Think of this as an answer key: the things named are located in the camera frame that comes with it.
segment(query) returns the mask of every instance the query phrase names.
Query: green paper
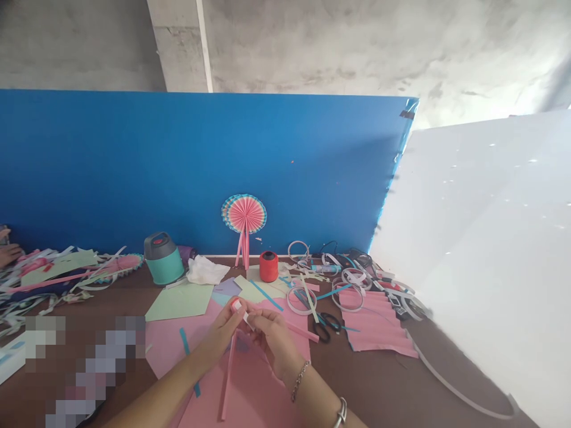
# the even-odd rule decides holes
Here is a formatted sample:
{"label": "green paper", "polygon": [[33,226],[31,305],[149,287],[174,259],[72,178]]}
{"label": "green paper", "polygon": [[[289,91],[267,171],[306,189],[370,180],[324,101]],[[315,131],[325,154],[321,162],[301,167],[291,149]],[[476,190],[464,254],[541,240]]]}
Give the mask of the green paper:
{"label": "green paper", "polygon": [[46,266],[42,266],[25,274],[21,279],[22,287],[25,287],[26,285],[39,284],[40,282],[48,281],[56,276],[62,275],[63,273],[84,268],[85,266],[97,265],[98,259],[93,250],[86,250],[58,257],[53,261],[53,264],[54,265],[47,272],[44,272]]}
{"label": "green paper", "polygon": [[[234,282],[238,285],[238,287],[242,289],[242,291],[239,294],[241,298],[249,300],[252,303],[260,303],[263,300],[267,300],[266,297],[262,293],[260,293],[260,291],[243,276],[234,278]],[[260,288],[262,288],[266,293],[268,293],[268,296],[270,296],[271,298],[285,297],[289,290],[287,284],[280,279],[271,282],[270,284],[266,284],[264,281],[261,280],[255,282]]]}
{"label": "green paper", "polygon": [[147,322],[204,315],[212,295],[213,285],[188,281],[161,291],[145,315]]}

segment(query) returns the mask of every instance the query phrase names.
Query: pink paper fan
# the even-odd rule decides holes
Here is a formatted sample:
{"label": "pink paper fan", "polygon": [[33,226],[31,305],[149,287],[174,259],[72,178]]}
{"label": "pink paper fan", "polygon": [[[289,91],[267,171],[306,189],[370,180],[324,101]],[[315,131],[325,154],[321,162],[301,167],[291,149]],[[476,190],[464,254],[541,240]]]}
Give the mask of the pink paper fan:
{"label": "pink paper fan", "polygon": [[238,266],[241,252],[244,267],[248,269],[250,267],[249,235],[258,232],[266,224],[266,209],[255,196],[249,194],[234,195],[222,205],[222,218],[230,229],[240,233],[236,266]]}

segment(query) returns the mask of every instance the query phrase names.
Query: bracelet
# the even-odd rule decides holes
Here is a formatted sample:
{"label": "bracelet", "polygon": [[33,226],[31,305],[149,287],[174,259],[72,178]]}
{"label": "bracelet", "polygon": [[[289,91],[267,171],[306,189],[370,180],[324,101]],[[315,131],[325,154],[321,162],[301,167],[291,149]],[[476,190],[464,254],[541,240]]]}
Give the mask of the bracelet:
{"label": "bracelet", "polygon": [[293,392],[291,393],[291,402],[296,402],[296,395],[297,395],[297,390],[299,388],[299,384],[302,382],[302,377],[305,373],[305,369],[307,369],[309,365],[309,360],[305,362],[305,364],[303,365],[302,371],[297,375],[297,379],[296,379],[296,385],[293,388]]}
{"label": "bracelet", "polygon": [[345,425],[345,419],[347,419],[347,401],[343,397],[341,399],[341,410],[337,413],[337,423],[333,428],[339,428],[341,425]]}

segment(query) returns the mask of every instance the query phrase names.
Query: blue board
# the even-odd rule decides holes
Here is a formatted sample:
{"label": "blue board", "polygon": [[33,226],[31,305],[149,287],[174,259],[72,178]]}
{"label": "blue board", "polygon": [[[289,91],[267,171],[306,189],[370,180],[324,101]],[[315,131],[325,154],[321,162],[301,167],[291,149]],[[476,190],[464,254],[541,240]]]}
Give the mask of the blue board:
{"label": "blue board", "polygon": [[220,210],[250,193],[268,212],[251,254],[367,250],[417,101],[0,90],[0,222],[26,250],[142,251],[164,230],[235,254]]}

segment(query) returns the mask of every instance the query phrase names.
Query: paper ring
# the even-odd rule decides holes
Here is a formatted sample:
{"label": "paper ring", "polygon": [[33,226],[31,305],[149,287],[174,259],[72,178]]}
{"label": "paper ring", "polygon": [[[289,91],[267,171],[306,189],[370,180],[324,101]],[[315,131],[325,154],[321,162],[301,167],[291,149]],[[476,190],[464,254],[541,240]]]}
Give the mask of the paper ring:
{"label": "paper ring", "polygon": [[361,269],[356,269],[353,267],[347,267],[341,272],[341,278],[350,284],[355,284],[361,287],[365,291],[369,291],[373,287],[373,282],[367,276],[367,274]]}
{"label": "paper ring", "polygon": [[337,300],[335,300],[335,295],[337,295],[337,298],[339,298],[338,293],[332,294],[331,298],[333,299],[333,303],[335,303],[335,306],[337,306],[339,309],[341,309],[343,312],[359,312],[361,310],[361,308],[365,305],[365,297],[363,296],[363,294],[361,293],[360,287],[358,285],[355,284],[351,284],[349,282],[338,282],[337,284],[332,286],[332,291],[335,291],[335,289],[337,288],[341,288],[345,285],[351,285],[350,288],[354,288],[355,291],[357,292],[357,294],[359,296],[361,296],[361,303],[359,304],[359,306],[357,308],[351,309],[351,308],[346,308],[344,306],[341,305],[341,300],[339,300],[339,302],[337,302]]}
{"label": "paper ring", "polygon": [[[303,256],[303,258],[296,260],[293,258],[293,256],[291,255],[291,247],[293,246],[293,244],[302,244],[305,247],[305,255]],[[302,262],[304,260],[307,260],[309,258],[309,247],[307,246],[307,244],[303,241],[293,241],[289,247],[287,247],[287,255],[289,256],[289,258],[291,259],[292,262]]]}
{"label": "paper ring", "polygon": [[[287,292],[287,295],[285,296],[285,299],[287,300],[287,305],[290,307],[291,311],[297,315],[311,315],[311,309],[307,309],[307,310],[301,310],[296,308],[293,303],[291,302],[291,298],[290,298],[290,294],[292,292],[296,292],[296,291],[301,291],[303,293],[303,295],[305,294],[305,288],[303,287],[291,287],[290,290]],[[315,293],[310,290],[308,288],[308,293],[309,293],[309,298],[313,301],[313,307],[317,306],[317,297],[315,295]]]}

